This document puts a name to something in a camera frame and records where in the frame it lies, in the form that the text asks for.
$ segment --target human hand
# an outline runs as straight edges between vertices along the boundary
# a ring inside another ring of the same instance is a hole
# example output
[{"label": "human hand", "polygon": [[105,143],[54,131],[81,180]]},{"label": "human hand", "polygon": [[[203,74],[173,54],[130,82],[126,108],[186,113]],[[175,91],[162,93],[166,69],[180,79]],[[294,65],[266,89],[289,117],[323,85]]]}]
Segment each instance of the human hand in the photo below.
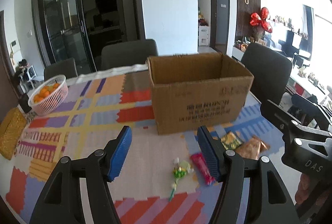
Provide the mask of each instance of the human hand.
[{"label": "human hand", "polygon": [[[301,174],[300,183],[298,183],[298,190],[295,194],[295,201],[297,204],[301,205],[310,195],[310,177],[306,174]],[[316,200],[317,206],[322,206],[326,201],[330,189],[323,192],[323,194]]]}]

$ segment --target foil balloon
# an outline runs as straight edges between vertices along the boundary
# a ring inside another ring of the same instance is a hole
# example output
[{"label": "foil balloon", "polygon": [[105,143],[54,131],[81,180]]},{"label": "foil balloon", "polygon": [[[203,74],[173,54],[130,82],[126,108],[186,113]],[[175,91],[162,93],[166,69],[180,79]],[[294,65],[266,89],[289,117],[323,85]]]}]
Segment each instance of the foil balloon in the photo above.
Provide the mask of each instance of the foil balloon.
[{"label": "foil balloon", "polygon": [[268,33],[272,33],[273,29],[272,26],[269,22],[267,22],[266,20],[262,20],[261,22],[261,26],[262,28],[267,31]]},{"label": "foil balloon", "polygon": [[261,17],[259,16],[258,13],[252,13],[251,14],[251,20],[250,20],[250,25],[251,26],[257,26],[261,23],[262,19]]},{"label": "foil balloon", "polygon": [[264,20],[264,19],[267,19],[268,18],[268,15],[269,15],[269,10],[268,8],[266,7],[263,7],[262,10],[261,10],[261,18]]}]

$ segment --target dining table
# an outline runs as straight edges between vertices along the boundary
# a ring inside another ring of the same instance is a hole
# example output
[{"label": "dining table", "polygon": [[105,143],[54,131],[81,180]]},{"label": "dining table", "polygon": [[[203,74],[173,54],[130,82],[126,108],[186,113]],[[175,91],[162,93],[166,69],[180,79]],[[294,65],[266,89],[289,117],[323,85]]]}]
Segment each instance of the dining table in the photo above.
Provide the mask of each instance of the dining table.
[{"label": "dining table", "polygon": [[[132,144],[120,175],[108,183],[121,223],[209,222],[222,183],[205,185],[194,165],[194,172],[179,181],[169,201],[174,159],[190,163],[200,147],[197,130],[158,135],[147,65],[114,68],[66,82],[69,91],[63,103],[45,116],[35,116],[24,128],[12,160],[0,159],[0,194],[20,223],[29,223],[61,157],[85,158],[115,139],[123,126],[131,127]],[[261,155],[270,158],[295,202],[300,173],[281,162],[282,133],[261,115],[260,102],[251,92],[235,121],[207,128],[214,139],[232,131],[244,142],[255,135],[270,145]],[[5,166],[10,174],[1,172]],[[249,185],[250,179],[245,178],[238,224],[244,222]],[[85,221],[93,223],[85,179],[80,179],[80,189]]]}]

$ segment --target basket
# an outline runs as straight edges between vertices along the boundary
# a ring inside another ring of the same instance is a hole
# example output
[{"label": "basket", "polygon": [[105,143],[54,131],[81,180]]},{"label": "basket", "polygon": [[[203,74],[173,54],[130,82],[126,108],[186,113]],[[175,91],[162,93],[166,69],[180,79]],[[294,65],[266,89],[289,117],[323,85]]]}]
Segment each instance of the basket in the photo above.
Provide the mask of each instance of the basket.
[{"label": "basket", "polygon": [[[41,102],[34,103],[34,97],[40,92],[44,86],[51,86],[55,83],[60,84],[56,90],[49,94]],[[33,92],[29,98],[29,106],[37,113],[37,115],[47,115],[48,113],[55,110],[67,97],[68,87],[66,83],[66,77],[64,75],[57,75],[46,82],[42,83],[37,89]]]}]

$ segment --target snack package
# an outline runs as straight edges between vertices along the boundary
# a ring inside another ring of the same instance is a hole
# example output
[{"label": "snack package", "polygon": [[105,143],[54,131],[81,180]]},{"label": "snack package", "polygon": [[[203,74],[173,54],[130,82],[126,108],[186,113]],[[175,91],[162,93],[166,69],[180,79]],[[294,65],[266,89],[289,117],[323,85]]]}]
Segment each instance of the snack package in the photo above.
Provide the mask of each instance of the snack package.
[{"label": "snack package", "polygon": [[200,173],[203,175],[205,183],[207,185],[212,185],[215,182],[215,179],[210,175],[203,154],[201,152],[193,154],[190,156],[190,159],[199,169]]},{"label": "snack package", "polygon": [[235,150],[243,144],[239,137],[233,132],[228,132],[223,137],[220,138],[222,145],[227,149]]},{"label": "snack package", "polygon": [[259,154],[269,149],[270,146],[268,144],[264,143],[260,138],[253,135],[248,142],[235,149],[235,152],[238,153],[242,158],[258,160]]}]

